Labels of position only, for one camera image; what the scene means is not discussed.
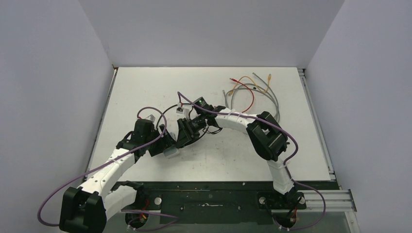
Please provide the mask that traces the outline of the white network switch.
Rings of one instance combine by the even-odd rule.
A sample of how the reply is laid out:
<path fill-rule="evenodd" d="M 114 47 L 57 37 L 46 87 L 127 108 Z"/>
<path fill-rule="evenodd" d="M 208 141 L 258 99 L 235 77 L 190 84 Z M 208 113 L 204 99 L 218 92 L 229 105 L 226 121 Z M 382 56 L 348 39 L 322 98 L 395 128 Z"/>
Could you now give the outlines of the white network switch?
<path fill-rule="evenodd" d="M 179 149 L 171 146 L 163 151 L 165 158 L 171 159 L 179 154 Z"/>

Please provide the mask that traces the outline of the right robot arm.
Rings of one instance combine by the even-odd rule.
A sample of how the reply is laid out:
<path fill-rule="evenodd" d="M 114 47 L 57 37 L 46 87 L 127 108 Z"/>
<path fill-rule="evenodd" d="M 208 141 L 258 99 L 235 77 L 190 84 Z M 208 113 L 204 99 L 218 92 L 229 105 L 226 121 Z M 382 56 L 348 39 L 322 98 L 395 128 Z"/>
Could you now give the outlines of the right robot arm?
<path fill-rule="evenodd" d="M 219 129 L 232 129 L 249 136 L 256 153 L 267 161 L 273 179 L 275 202 L 281 208 L 287 208 L 294 202 L 291 192 L 294 184 L 286 165 L 279 159 L 288 147 L 289 135 L 281 129 L 278 122 L 269 112 L 261 114 L 245 114 L 224 106 L 214 107 L 203 97 L 191 103 L 197 117 L 181 118 L 177 121 L 178 137 L 175 143 L 182 148 L 200 138 L 199 131 L 208 126 Z"/>

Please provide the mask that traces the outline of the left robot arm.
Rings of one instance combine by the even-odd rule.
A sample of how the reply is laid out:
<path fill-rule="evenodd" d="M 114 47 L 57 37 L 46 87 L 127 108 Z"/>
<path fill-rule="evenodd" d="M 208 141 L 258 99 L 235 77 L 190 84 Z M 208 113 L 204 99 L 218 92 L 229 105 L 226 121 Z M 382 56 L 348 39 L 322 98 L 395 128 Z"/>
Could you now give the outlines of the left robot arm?
<path fill-rule="evenodd" d="M 59 229 L 68 233 L 101 233 L 107 221 L 129 205 L 139 209 L 145 196 L 139 192 L 142 185 L 133 183 L 111 192 L 119 178 L 147 151 L 162 146 L 168 131 L 165 125 L 158 130 L 150 119 L 138 119 L 134 130 L 117 143 L 111 156 L 101 168 L 79 187 L 68 188 L 63 194 Z"/>

